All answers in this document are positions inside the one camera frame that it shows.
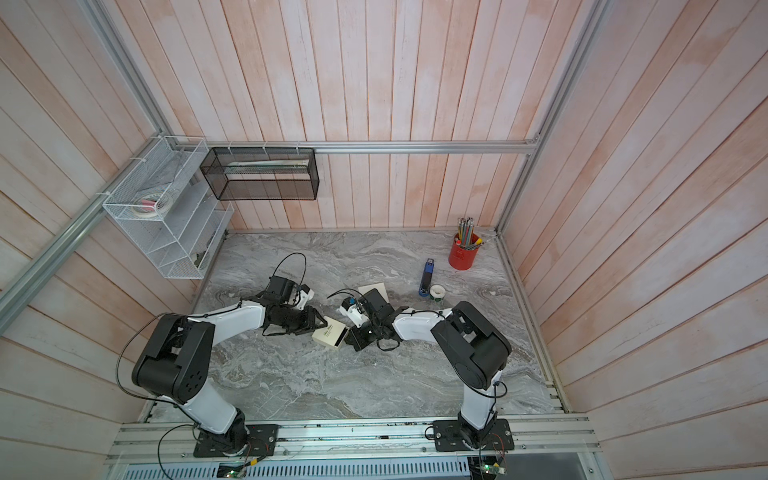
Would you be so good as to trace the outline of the coloured pencils bundle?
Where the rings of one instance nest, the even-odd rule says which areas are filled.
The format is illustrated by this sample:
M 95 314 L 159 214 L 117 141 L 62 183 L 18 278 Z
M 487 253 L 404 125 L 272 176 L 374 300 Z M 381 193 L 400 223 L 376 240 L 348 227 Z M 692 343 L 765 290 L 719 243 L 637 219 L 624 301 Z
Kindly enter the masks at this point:
M 476 250 L 483 240 L 474 233 L 475 221 L 472 217 L 459 219 L 457 231 L 457 244 L 465 250 Z

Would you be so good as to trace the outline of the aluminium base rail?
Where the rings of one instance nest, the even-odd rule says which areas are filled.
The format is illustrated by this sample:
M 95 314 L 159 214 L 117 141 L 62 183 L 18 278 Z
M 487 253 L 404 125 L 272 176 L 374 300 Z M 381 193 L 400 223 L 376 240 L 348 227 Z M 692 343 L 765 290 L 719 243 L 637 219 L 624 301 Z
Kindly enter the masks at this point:
M 272 460 L 439 456 L 431 418 L 283 421 L 274 433 L 253 441 L 252 455 L 267 450 Z M 105 463 L 193 462 L 196 435 L 175 423 L 126 424 L 119 430 Z M 482 452 L 599 452 L 590 420 L 578 414 L 511 415 L 500 419 Z

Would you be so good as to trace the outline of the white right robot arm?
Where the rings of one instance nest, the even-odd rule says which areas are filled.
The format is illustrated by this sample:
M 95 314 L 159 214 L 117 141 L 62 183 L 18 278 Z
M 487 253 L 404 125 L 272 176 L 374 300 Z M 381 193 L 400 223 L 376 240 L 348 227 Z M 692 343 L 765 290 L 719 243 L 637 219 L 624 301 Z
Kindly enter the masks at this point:
M 461 301 L 442 310 L 395 308 L 373 289 L 342 300 L 338 312 L 354 327 L 345 342 L 357 351 L 391 340 L 434 343 L 464 385 L 458 422 L 470 440 L 484 438 L 496 421 L 501 374 L 511 343 L 473 304 Z

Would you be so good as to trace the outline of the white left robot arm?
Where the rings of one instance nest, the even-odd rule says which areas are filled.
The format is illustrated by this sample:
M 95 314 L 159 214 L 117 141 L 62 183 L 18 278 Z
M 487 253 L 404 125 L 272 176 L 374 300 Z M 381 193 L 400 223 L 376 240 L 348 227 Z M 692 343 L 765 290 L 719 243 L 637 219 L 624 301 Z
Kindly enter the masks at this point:
M 327 324 L 308 302 L 306 284 L 277 275 L 265 290 L 236 304 L 197 315 L 162 315 L 137 360 L 132 382 L 169 401 L 192 419 L 200 436 L 227 455 L 240 452 L 249 432 L 243 412 L 208 379 L 213 347 L 241 333 L 276 326 L 277 336 L 311 333 Z

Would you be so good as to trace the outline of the red pencil cup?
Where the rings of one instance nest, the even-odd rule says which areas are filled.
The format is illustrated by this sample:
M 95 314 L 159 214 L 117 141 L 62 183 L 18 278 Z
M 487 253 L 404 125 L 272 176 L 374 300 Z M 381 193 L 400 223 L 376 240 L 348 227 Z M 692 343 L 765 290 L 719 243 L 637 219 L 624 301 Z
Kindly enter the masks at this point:
M 472 234 L 470 243 L 464 245 L 459 239 L 459 235 L 456 234 L 448 257 L 450 266 L 461 271 L 470 269 L 482 244 L 482 239 L 478 235 Z

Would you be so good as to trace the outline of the cream small gift box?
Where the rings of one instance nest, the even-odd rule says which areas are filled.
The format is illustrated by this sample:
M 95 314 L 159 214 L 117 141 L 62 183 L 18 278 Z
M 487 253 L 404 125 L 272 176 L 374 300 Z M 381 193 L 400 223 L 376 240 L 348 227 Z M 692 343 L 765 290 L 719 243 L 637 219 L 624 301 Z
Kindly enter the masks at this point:
M 360 286 L 357 288 L 357 290 L 361 294 L 365 294 L 371 290 L 377 290 L 385 301 L 389 301 L 388 293 L 387 293 L 385 284 L 383 282 Z

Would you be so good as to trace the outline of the tape roll on shelf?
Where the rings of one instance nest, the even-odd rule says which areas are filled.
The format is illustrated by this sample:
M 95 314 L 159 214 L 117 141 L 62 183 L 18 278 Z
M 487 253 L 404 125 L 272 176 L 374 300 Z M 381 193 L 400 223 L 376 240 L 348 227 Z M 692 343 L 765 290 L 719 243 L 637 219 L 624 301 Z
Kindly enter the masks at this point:
M 171 207 L 172 199 L 168 194 L 152 192 L 143 195 L 131 207 L 130 211 L 137 218 L 162 217 Z

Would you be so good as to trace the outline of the cream drawer jewelry box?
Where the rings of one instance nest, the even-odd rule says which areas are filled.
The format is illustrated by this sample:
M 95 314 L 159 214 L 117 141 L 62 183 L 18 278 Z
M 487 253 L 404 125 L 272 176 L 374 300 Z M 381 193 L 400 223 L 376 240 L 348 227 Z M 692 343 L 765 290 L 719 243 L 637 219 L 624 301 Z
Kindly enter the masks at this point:
M 338 350 L 349 332 L 349 328 L 343 322 L 324 316 L 326 326 L 319 328 L 312 334 L 312 340 L 319 345 Z

